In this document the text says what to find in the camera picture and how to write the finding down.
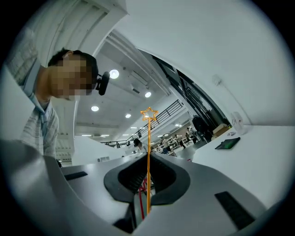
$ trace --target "gray floor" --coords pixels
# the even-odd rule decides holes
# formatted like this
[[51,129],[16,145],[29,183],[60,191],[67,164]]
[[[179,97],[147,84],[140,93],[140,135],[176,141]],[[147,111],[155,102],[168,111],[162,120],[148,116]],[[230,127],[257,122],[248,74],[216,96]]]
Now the gray floor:
[[178,149],[182,149],[181,151],[175,150],[176,156],[178,158],[183,158],[186,160],[193,159],[195,151],[204,146],[205,144],[206,142],[203,141],[199,141],[196,144],[190,144],[188,147],[186,147],[187,145],[185,144],[185,149],[183,147],[180,147]]

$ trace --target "white table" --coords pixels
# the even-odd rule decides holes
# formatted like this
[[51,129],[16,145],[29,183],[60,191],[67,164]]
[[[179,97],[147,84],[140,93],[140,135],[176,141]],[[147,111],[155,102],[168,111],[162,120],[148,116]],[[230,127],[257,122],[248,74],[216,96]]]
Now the white table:
[[295,166],[295,127],[247,126],[230,150],[215,150],[233,128],[196,150],[193,162],[212,167],[243,186],[266,208],[288,191]]

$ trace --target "blue strap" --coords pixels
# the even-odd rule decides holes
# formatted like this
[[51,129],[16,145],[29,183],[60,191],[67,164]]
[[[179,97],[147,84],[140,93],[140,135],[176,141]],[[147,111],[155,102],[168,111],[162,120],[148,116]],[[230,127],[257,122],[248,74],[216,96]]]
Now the blue strap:
[[37,75],[38,75],[40,66],[41,66],[40,62],[36,59],[30,71],[28,72],[27,77],[25,78],[25,82],[24,82],[24,85],[22,86],[22,89],[24,93],[28,96],[28,98],[32,101],[32,103],[35,105],[35,108],[40,113],[42,134],[43,134],[43,137],[45,137],[47,132],[47,121],[49,117],[51,102],[48,104],[46,110],[44,111],[34,94],[35,86],[37,82]]

